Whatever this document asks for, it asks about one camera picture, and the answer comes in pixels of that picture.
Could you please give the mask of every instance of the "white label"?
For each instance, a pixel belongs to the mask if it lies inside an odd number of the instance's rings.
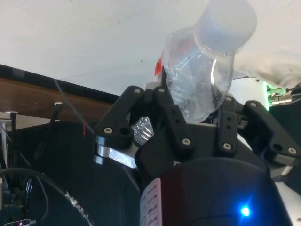
[[[140,226],[162,226],[160,178],[154,179],[141,196]]]

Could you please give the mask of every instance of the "clear plastic bottle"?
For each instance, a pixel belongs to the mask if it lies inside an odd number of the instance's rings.
[[[171,96],[187,122],[202,122],[224,101],[234,55],[256,25],[256,14],[246,0],[211,0],[195,26],[167,36],[162,65]],[[142,118],[133,130],[139,144],[153,135],[148,118]]]

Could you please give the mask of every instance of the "white ceiling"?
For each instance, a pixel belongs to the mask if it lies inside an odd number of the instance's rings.
[[[237,67],[247,64],[249,56],[301,53],[300,0],[250,3],[258,27],[237,55]],[[207,0],[0,0],[0,64],[120,94],[129,85],[146,83],[165,36],[193,25],[206,4]]]

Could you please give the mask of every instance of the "red object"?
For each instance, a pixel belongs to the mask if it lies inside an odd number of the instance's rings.
[[[160,59],[158,60],[158,62],[156,64],[156,67],[155,67],[155,76],[160,75],[161,71],[162,71],[162,63],[161,63],[161,57],[160,57]]]
[[[83,124],[83,139],[85,139],[86,136],[86,126]]]

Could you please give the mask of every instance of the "bottle cap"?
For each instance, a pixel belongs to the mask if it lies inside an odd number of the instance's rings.
[[[195,35],[198,44],[228,54],[242,47],[256,26],[256,13],[246,0],[210,0],[196,23]]]

